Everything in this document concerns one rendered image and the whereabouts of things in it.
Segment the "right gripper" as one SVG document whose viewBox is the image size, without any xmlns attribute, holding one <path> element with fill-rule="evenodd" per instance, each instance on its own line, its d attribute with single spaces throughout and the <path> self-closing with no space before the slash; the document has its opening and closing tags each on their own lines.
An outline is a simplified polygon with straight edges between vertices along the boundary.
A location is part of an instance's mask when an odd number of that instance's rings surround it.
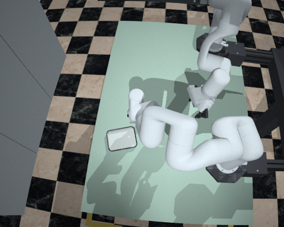
<svg viewBox="0 0 284 227">
<path fill-rule="evenodd" d="M 208 118 L 208 111 L 213 106 L 214 102 L 209 99 L 200 100 L 200 102 L 201 104 L 197 106 L 199 113 L 195 116 L 195 118 Z"/>
</svg>

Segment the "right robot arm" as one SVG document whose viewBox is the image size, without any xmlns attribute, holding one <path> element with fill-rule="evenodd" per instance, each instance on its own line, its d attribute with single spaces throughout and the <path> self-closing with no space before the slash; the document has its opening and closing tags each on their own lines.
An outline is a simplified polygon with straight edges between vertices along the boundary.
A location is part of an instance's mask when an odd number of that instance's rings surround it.
<svg viewBox="0 0 284 227">
<path fill-rule="evenodd" d="M 212 73 L 202 87 L 189 85 L 187 90 L 193 107 L 201 104 L 200 100 L 212 100 L 223 91 L 230 82 L 231 61 L 228 58 L 210 54 L 228 47 L 224 37 L 236 36 L 240 24 L 248 15 L 251 0 L 208 0 L 214 8 L 213 20 L 208 36 L 203 41 L 198 55 L 197 66 L 200 70 Z"/>
</svg>

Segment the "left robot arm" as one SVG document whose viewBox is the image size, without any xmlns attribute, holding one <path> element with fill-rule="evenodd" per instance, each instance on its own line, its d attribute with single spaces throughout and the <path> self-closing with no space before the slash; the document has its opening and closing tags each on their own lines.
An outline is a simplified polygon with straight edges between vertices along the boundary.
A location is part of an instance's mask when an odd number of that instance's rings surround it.
<svg viewBox="0 0 284 227">
<path fill-rule="evenodd" d="M 166 147 L 167 164 L 178 171 L 191 172 L 216 165 L 226 174 L 235 172 L 263 155 L 264 149 L 253 119 L 228 116 L 211 125 L 213 139 L 193 149 L 197 121 L 188 115 L 145 102 L 144 93 L 133 89 L 129 95 L 129 122 L 135 123 L 141 143 L 156 148 L 163 140 L 165 125 L 170 125 Z"/>
</svg>

